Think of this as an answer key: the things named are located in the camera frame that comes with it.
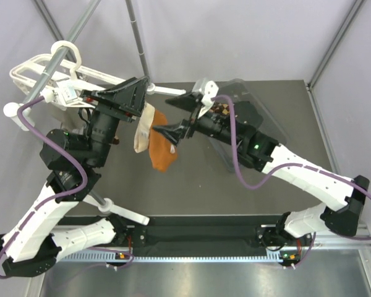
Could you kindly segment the orange sock with cream cuff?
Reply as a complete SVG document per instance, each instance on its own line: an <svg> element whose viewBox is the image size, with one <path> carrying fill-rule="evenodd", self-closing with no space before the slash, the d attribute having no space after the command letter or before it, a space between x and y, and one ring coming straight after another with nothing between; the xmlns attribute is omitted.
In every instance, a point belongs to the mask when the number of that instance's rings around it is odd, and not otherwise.
<svg viewBox="0 0 371 297"><path fill-rule="evenodd" d="M153 129L155 126L165 126L167 123L166 116L155 110L150 128L148 152L152 167L160 172L166 172L178 158L175 146Z"/></svg>

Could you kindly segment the brown orange argyle sock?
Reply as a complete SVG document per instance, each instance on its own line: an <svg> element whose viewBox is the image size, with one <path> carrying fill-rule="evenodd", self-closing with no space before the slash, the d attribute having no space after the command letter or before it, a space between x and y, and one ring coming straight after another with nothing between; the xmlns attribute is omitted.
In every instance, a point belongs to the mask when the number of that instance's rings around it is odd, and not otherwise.
<svg viewBox="0 0 371 297"><path fill-rule="evenodd" d="M118 138L118 136L115 136L115 137L114 137L114 139L113 139L113 141L112 141L112 144L113 144L113 145L118 145L118 144L119 144L119 138Z"/></svg>
<svg viewBox="0 0 371 297"><path fill-rule="evenodd" d="M211 111L216 114L221 114L223 116L227 116L230 113L229 105L225 103L215 103L212 106Z"/></svg>

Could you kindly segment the white plastic clip hanger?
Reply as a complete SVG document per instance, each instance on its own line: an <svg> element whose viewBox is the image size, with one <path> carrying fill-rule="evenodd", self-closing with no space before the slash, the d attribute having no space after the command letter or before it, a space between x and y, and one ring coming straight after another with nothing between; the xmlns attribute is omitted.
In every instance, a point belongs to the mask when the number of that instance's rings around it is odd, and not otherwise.
<svg viewBox="0 0 371 297"><path fill-rule="evenodd" d="M124 81L122 78L84 66L78 48L69 41L61 40L53 43L50 53L39 54L12 68L9 75L13 83L28 94L43 75L48 63L53 60L54 54L61 48L71 50L75 55L75 62L63 59L43 89L47 85L53 86L54 81L71 80L72 85L80 95L82 90L103 90L104 88L99 84L117 85ZM88 99L83 100L90 104L93 102Z"/></svg>

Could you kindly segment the cream white ribbed sock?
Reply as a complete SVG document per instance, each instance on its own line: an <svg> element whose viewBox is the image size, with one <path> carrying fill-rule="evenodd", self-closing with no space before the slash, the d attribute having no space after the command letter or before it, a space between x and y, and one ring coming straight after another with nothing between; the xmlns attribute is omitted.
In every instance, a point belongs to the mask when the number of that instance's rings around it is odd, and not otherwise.
<svg viewBox="0 0 371 297"><path fill-rule="evenodd" d="M155 107L145 103L142 115L134 135L134 151L140 153L148 149L150 143L150 129L154 120Z"/></svg>

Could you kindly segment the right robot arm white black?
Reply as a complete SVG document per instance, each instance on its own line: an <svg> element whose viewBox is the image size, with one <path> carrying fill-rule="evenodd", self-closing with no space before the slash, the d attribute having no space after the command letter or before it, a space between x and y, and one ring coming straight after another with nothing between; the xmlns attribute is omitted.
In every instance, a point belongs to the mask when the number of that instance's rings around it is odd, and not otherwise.
<svg viewBox="0 0 371 297"><path fill-rule="evenodd" d="M207 99L189 92L166 102L190 113L189 118L177 124L153 125L153 130L173 146L199 132L231 146L235 172L250 190L276 177L320 201L314 207L282 214L275 227L264 232L262 243L289 245L318 231L358 239L356 233L369 186L367 178L334 174L290 151L264 133L261 126L265 115L251 100L225 94Z"/></svg>

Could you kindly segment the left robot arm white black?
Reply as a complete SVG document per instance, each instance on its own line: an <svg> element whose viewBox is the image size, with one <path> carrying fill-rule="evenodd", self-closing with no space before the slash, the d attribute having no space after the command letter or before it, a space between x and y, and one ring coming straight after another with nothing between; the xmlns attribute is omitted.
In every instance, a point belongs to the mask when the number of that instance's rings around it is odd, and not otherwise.
<svg viewBox="0 0 371 297"><path fill-rule="evenodd" d="M75 252L101 244L122 245L129 235L128 221L147 225L148 217L99 200L101 215L91 224L69 231L55 231L66 213L81 201L94 203L91 190L100 179L121 121L132 122L142 114L149 79L130 78L104 90L82 90L80 97L96 101L81 108L85 130L80 133L53 129L41 134L40 157L50 174L28 212L8 233L0 235L0 279L36 277Z"/></svg>

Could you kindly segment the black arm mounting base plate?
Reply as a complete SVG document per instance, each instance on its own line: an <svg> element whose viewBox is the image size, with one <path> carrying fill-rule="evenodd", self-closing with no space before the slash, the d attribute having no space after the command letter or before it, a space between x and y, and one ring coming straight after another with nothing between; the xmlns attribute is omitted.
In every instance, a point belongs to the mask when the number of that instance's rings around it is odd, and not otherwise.
<svg viewBox="0 0 371 297"><path fill-rule="evenodd" d="M130 246L138 257L263 256L266 248L296 247L295 239L273 237L259 226L145 226L135 227Z"/></svg>

